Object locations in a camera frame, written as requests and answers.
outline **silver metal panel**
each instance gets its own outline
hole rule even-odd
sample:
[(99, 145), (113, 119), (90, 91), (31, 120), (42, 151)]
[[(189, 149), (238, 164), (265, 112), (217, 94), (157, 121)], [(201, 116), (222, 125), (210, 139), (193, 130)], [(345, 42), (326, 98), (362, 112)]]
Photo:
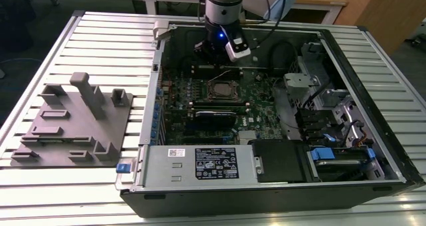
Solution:
[[(203, 187), (203, 186), (246, 186), (259, 185), (257, 180), (253, 151), (247, 145), (231, 145), (223, 148), (235, 148), (238, 179), (199, 180), (197, 174), (195, 148), (213, 148), (213, 146), (173, 146), (162, 145), (150, 148), (150, 157), (146, 174), (146, 189), (163, 187)], [(169, 157), (169, 149), (183, 149), (185, 157)], [(181, 168), (174, 168), (173, 163), (181, 163)], [(179, 176), (181, 181), (173, 181), (171, 177)]]
[[(147, 52), (155, 49), (151, 46), (153, 37), (146, 34), (151, 30), (157, 19), (197, 21), (194, 17), (146, 16), (125, 13), (87, 12), (85, 20), (71, 21), (67, 31), (76, 31), (72, 40), (66, 37), (54, 46), (51, 57), (44, 62), (47, 71), (40, 72), (40, 80), (36, 78), (34, 93), (30, 91), (14, 110), (8, 119), (12, 134), (8, 134), (0, 146), (0, 152), (6, 151), (10, 157), (14, 149), (19, 145), (19, 136), (15, 133), (26, 132), (31, 125), (31, 120), (36, 115), (36, 108), (43, 101), (36, 94), (43, 89), (47, 79), (55, 82), (68, 83), (68, 76), (72, 70), (87, 68), (94, 74), (94, 80), (102, 83), (102, 90), (111, 90), (115, 86), (125, 87), (137, 95), (127, 127), (127, 136), (123, 143), (123, 157), (138, 154), (139, 130), (142, 127), (143, 109), (146, 106), (147, 84), (138, 79), (150, 76), (147, 73), (153, 59), (138, 58), (91, 58), (85, 56), (60, 56), (66, 47), (74, 49), (109, 49), (109, 50), (143, 50)], [(316, 25), (302, 23), (283, 23), (282, 26), (329, 29), (341, 45), (356, 72), (362, 75), (392, 76), (384, 82), (364, 82), (377, 105), (382, 109), (385, 118), (401, 133), (397, 138), (404, 145), (414, 164), (426, 178), (426, 133), (413, 127), (405, 129), (408, 123), (414, 122), (417, 128), (426, 123), (426, 113), (422, 104), (416, 97), (406, 81), (392, 66), (386, 57), (370, 39), (354, 26)], [(378, 53), (362, 57), (364, 53)], [(0, 167), (10, 164), (11, 159), (0, 159)], [(186, 224), (186, 225), (354, 225), (365, 226), (370, 224), (386, 225), (413, 225), (426, 224), (426, 187), (417, 189), (413, 193), (402, 194), (397, 197), (384, 197), (357, 206), (349, 210), (292, 212), (282, 214), (258, 214), (239, 216), (221, 216), (211, 218), (167, 218), (142, 219), (130, 207), (123, 203), (119, 192), (115, 189), (117, 173), (114, 169), (50, 169), (50, 170), (0, 170), (0, 222), (2, 225), (113, 225), (158, 223)], [(131, 182), (133, 175), (123, 178), (126, 183)]]

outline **motherboard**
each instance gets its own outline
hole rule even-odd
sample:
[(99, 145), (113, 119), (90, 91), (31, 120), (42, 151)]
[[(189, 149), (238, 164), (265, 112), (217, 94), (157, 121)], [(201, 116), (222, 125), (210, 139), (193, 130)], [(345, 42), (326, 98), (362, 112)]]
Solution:
[(166, 144), (230, 145), (281, 139), (275, 81), (255, 70), (229, 70), (213, 79), (193, 79), (182, 73), (165, 80)]

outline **blue latch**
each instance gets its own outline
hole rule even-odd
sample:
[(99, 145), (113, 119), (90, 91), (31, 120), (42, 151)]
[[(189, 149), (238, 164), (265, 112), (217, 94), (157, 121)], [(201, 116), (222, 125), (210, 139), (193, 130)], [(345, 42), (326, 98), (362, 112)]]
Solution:
[(332, 148), (317, 148), (312, 151), (313, 160), (334, 160), (334, 153)]
[(115, 172), (118, 174), (130, 174), (131, 173), (131, 164), (118, 164), (118, 167), (115, 169)]
[(369, 154), (370, 159), (376, 158), (376, 153), (374, 153), (373, 149), (370, 149), (370, 148), (368, 149), (368, 154)]
[(324, 134), (326, 136), (326, 138), (332, 141), (332, 142), (336, 142), (336, 138), (332, 137), (332, 135), (329, 134)]

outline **warning label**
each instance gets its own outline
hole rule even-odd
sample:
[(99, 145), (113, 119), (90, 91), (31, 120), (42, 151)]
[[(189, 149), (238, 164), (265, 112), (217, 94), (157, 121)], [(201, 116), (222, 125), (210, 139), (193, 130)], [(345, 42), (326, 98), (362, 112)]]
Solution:
[(195, 177), (199, 180), (238, 179), (235, 148), (195, 149)]

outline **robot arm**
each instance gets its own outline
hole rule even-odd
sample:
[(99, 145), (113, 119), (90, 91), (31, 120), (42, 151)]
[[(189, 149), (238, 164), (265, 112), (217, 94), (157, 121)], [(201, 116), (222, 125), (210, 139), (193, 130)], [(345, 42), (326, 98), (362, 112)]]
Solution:
[(296, 0), (269, 0), (271, 5), (266, 2), (267, 0), (206, 0), (207, 36), (197, 45), (195, 52), (210, 64), (222, 65), (227, 59), (235, 62), (251, 54), (238, 20), (242, 6), (261, 16), (269, 16), (269, 19), (281, 20)]

